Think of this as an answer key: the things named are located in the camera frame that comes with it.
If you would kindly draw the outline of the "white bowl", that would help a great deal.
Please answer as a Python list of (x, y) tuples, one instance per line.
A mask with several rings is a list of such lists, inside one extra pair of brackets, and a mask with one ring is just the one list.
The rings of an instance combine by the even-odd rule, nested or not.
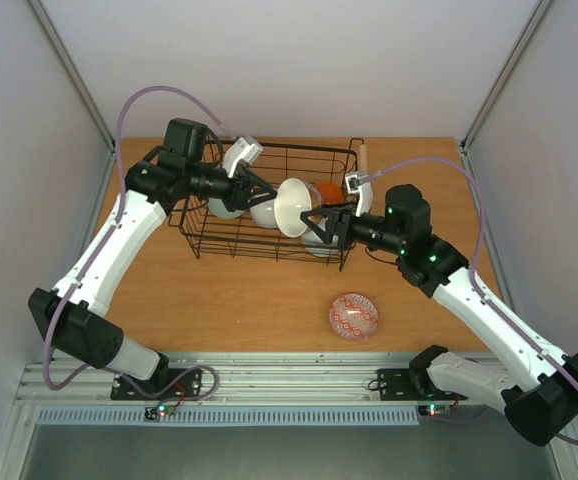
[(321, 206), (322, 196), (313, 183), (298, 178), (284, 180), (277, 189), (273, 205), (278, 229), (286, 237), (300, 237), (308, 228), (301, 214)]
[(257, 206), (252, 206), (250, 209), (250, 216), (254, 223), (262, 228), (277, 228), (277, 222), (274, 213), (274, 202), (267, 201)]

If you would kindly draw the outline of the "orange bowl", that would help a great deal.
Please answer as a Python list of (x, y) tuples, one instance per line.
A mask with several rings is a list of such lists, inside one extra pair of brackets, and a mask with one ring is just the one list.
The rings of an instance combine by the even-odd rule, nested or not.
[(341, 204), (345, 201), (345, 195), (341, 188), (332, 182), (317, 182), (314, 186), (325, 205)]

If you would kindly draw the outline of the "black wire dish rack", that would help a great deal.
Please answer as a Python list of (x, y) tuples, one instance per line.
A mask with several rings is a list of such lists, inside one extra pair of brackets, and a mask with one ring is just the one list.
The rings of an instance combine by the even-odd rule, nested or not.
[[(345, 175), (367, 168), (365, 141), (353, 138), (348, 146), (315, 146), (264, 142), (263, 152), (254, 161), (253, 171), (277, 188), (288, 178), (298, 178), (321, 188), (322, 199), (331, 203), (340, 198), (351, 202)], [(183, 200), (170, 214), (167, 225), (186, 239), (193, 255), (218, 254), (230, 257), (268, 258), (317, 262), (342, 268), (348, 253), (323, 244), (317, 235), (305, 231), (288, 237), (278, 228), (273, 201), (253, 210), (227, 210), (219, 200)]]

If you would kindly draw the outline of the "pale green bowl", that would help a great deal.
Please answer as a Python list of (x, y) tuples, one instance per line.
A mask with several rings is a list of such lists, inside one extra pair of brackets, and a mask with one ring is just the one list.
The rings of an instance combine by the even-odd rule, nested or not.
[(207, 207), (213, 216), (224, 220), (235, 219), (245, 213), (244, 210), (229, 211), (220, 199), (209, 199)]
[(313, 231), (305, 232), (301, 237), (305, 250), (317, 258), (329, 258), (339, 253), (335, 246), (326, 245)]

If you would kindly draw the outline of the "red bottom bowl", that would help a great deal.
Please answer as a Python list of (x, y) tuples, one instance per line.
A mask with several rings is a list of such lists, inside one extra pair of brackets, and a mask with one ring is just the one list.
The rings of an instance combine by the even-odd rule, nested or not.
[(378, 328), (379, 315), (375, 305), (365, 296), (345, 293), (336, 298), (328, 313), (333, 331), (343, 339), (364, 341)]

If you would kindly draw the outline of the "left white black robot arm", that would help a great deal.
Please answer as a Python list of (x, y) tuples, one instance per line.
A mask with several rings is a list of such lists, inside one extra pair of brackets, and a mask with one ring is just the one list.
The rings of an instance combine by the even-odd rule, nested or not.
[(250, 168), (262, 146), (239, 137), (220, 148), (217, 163), (204, 161), (206, 145), (219, 142), (207, 125), (173, 119), (162, 144), (121, 172), (112, 211), (80, 259), (51, 290), (37, 288), (28, 300), (45, 365), (60, 350), (83, 367), (122, 376), (146, 398), (173, 386), (168, 358), (129, 338), (105, 315), (137, 253), (180, 201), (217, 199), (235, 211), (275, 198), (273, 187)]

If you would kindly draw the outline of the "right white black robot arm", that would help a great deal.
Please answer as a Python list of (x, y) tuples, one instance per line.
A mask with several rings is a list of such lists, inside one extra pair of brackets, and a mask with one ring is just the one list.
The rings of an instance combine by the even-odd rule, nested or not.
[(567, 354), (521, 320), (464, 255), (433, 234), (430, 217), (429, 203), (411, 184), (387, 191), (382, 215), (350, 204), (300, 215), (326, 244), (360, 243), (395, 255), (402, 277), (459, 318), (503, 365), (491, 369), (433, 346), (410, 367), (416, 393), (460, 394), (502, 413), (531, 444), (547, 445), (578, 415), (578, 353)]

